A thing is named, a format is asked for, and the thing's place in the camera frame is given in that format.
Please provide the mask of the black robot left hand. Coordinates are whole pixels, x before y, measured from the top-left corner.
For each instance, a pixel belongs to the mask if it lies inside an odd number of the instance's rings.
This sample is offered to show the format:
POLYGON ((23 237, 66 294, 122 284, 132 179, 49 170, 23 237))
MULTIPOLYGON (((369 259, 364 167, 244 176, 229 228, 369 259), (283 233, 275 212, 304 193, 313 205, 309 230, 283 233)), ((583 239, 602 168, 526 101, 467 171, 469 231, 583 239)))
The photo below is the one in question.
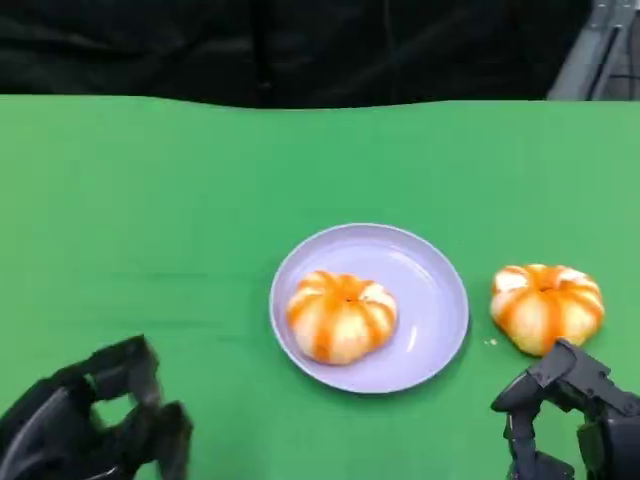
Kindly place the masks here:
POLYGON ((193 423, 164 403, 159 361, 142 336, 35 382, 1 418, 4 479, 133 479, 146 464, 188 476, 193 423))

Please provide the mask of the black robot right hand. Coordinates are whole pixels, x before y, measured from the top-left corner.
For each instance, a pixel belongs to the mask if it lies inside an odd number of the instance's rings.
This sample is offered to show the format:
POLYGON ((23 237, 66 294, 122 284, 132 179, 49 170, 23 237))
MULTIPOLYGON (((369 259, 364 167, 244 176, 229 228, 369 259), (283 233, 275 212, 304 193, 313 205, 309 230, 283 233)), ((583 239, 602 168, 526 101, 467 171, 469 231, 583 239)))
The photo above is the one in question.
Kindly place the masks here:
POLYGON ((620 389, 609 374, 604 364, 560 339, 494 399, 491 409, 506 415, 508 479, 575 477, 572 465, 536 446, 534 421, 545 401, 583 414, 577 440, 588 479, 639 477, 639 396, 620 389))

